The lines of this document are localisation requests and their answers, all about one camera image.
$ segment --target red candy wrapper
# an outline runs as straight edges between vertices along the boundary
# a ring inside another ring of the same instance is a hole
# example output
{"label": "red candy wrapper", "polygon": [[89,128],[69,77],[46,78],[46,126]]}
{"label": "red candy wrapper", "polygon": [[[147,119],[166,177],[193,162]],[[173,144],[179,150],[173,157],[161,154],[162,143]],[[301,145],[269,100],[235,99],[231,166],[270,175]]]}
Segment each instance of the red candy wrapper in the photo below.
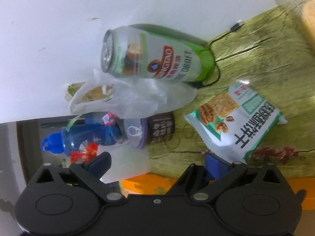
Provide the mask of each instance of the red candy wrapper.
{"label": "red candy wrapper", "polygon": [[75,163],[76,161],[89,162],[97,156],[97,148],[98,144],[91,143],[83,150],[71,151],[70,163]]}

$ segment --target silver can lid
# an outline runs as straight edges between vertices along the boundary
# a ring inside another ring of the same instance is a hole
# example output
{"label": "silver can lid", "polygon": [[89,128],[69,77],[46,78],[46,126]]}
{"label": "silver can lid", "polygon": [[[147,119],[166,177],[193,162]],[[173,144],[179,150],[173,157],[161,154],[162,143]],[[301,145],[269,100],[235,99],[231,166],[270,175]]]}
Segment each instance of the silver can lid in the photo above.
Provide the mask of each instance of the silver can lid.
{"label": "silver can lid", "polygon": [[111,57],[113,53],[113,34],[111,30],[108,30],[105,33],[104,39],[103,39],[103,48],[102,48],[102,54],[101,54],[101,67],[102,71],[106,73],[109,69],[109,66],[111,64]]}

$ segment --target triangular hole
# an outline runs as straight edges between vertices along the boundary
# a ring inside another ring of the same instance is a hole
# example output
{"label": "triangular hole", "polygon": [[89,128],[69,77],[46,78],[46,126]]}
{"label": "triangular hole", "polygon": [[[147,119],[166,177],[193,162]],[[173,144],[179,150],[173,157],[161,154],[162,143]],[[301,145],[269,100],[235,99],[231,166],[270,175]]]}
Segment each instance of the triangular hole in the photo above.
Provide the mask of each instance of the triangular hole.
{"label": "triangular hole", "polygon": [[53,176],[51,175],[49,170],[43,170],[39,178],[37,179],[36,183],[46,183],[46,182],[53,182]]}
{"label": "triangular hole", "polygon": [[280,183],[279,178],[277,177],[273,170],[267,170],[267,173],[265,174],[263,181],[278,184]]}

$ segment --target walnut picture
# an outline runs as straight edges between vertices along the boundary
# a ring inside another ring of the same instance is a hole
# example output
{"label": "walnut picture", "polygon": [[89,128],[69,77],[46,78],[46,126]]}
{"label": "walnut picture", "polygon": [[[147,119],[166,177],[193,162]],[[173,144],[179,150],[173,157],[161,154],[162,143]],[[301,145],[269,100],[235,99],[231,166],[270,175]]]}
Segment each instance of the walnut picture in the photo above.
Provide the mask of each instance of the walnut picture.
{"label": "walnut picture", "polygon": [[227,133],[227,132],[228,132],[227,125],[226,125],[224,122],[218,121],[218,122],[215,124],[215,131],[216,131],[216,132]]}
{"label": "walnut picture", "polygon": [[228,117],[225,118],[225,120],[228,121],[228,122],[235,121],[233,116],[228,116]]}
{"label": "walnut picture", "polygon": [[208,125],[209,123],[214,122],[216,117],[214,110],[208,104],[204,104],[199,108],[199,115],[204,125]]}

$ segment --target blue bottle cap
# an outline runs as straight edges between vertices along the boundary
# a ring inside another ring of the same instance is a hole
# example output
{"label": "blue bottle cap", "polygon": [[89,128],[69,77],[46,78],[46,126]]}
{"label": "blue bottle cap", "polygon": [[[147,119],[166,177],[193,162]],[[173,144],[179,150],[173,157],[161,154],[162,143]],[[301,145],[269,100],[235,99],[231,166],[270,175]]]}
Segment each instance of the blue bottle cap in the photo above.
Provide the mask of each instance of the blue bottle cap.
{"label": "blue bottle cap", "polygon": [[60,132],[51,133],[42,142],[43,151],[51,151],[53,154],[64,152],[62,137]]}

